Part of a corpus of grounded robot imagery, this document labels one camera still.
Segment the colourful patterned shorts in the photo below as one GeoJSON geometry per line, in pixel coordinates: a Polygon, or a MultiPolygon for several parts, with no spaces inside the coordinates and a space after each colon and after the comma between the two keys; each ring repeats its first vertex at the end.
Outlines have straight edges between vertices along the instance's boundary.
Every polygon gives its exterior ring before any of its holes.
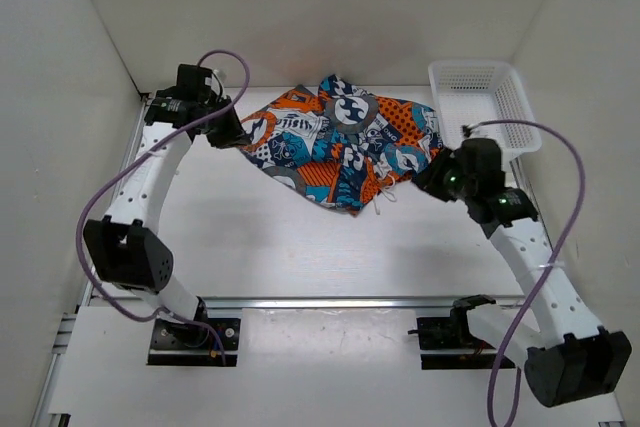
{"type": "Polygon", "coordinates": [[[245,117],[244,157],[327,209],[356,216],[426,169],[443,140],[433,108],[376,95],[337,75],[299,85],[245,117]]]}

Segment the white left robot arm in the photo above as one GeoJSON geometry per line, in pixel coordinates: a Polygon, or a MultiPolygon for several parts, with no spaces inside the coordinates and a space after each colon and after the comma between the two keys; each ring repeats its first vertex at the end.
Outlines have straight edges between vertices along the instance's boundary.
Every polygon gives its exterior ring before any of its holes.
{"type": "Polygon", "coordinates": [[[126,174],[104,216],[87,221],[82,232],[98,278],[144,300],[174,324],[175,335],[188,347],[206,342],[210,324],[203,301],[173,273],[174,256],[159,238],[159,221],[177,168],[196,137],[218,149],[247,144],[231,101],[219,71],[180,65],[175,85],[148,102],[135,156],[139,167],[126,174]]]}

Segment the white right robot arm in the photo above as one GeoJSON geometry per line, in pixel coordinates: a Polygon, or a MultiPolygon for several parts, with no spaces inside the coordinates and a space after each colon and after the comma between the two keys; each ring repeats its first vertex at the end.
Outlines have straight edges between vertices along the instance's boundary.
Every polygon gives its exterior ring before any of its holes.
{"type": "Polygon", "coordinates": [[[444,202],[461,201],[514,274],[536,328],[509,316],[493,298],[456,300],[449,334],[460,346],[484,341],[497,362],[509,360],[540,404],[556,407],[613,392],[632,352],[622,331],[608,331],[553,260],[539,214],[527,194],[506,184],[499,145],[470,138],[442,149],[413,183],[444,202]]]}

